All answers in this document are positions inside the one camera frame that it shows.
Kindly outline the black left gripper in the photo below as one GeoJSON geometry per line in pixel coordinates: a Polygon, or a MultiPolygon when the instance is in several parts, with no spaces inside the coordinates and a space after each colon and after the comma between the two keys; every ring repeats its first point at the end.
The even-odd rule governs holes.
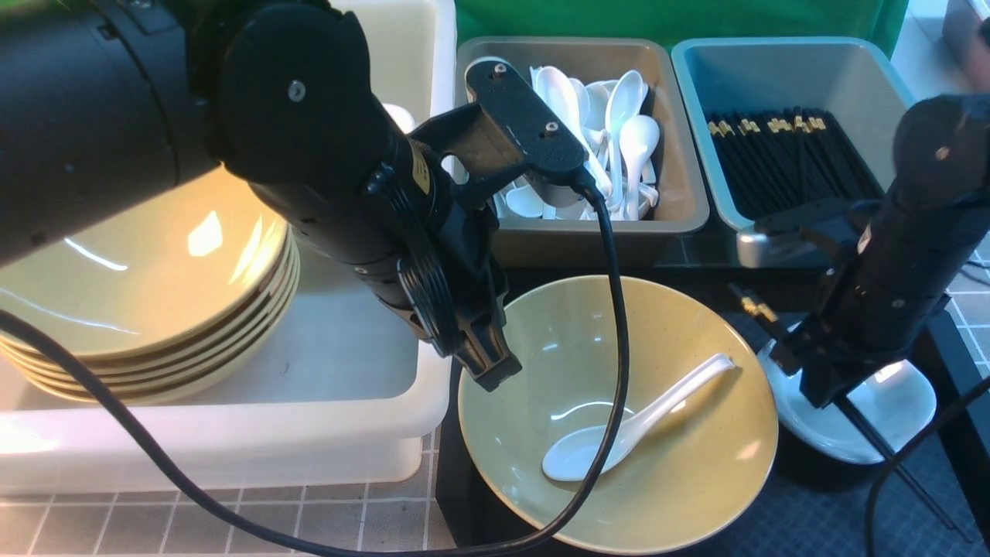
{"type": "Polygon", "coordinates": [[[369,176],[369,204],[393,242],[388,306],[418,338],[453,357],[475,383],[495,391],[521,370],[504,335],[508,278],[493,253],[498,218],[489,198],[517,174],[506,168],[457,183],[442,160],[490,161],[490,123],[474,104],[404,134],[383,110],[391,137],[369,176]]]}

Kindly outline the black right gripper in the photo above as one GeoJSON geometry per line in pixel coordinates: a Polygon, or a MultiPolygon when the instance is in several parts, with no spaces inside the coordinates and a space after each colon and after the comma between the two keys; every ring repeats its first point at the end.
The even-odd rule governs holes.
{"type": "Polygon", "coordinates": [[[892,306],[829,306],[789,330],[770,310],[768,331],[774,341],[771,362],[785,376],[799,374],[807,401],[824,408],[882,367],[905,359],[913,315],[892,306]]]}

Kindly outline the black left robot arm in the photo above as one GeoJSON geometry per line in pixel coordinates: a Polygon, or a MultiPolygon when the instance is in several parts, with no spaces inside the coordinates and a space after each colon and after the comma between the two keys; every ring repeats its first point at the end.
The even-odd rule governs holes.
{"type": "Polygon", "coordinates": [[[404,134],[326,1],[2,3],[2,263],[223,168],[492,391],[497,218],[442,168],[482,114],[404,134]]]}

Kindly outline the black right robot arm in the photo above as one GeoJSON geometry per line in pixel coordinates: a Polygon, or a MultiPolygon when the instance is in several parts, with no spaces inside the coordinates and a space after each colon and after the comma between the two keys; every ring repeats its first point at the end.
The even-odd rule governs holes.
{"type": "Polygon", "coordinates": [[[826,408],[904,360],[988,233],[988,88],[920,100],[893,138],[894,180],[800,227],[832,260],[817,305],[772,350],[826,408]]]}

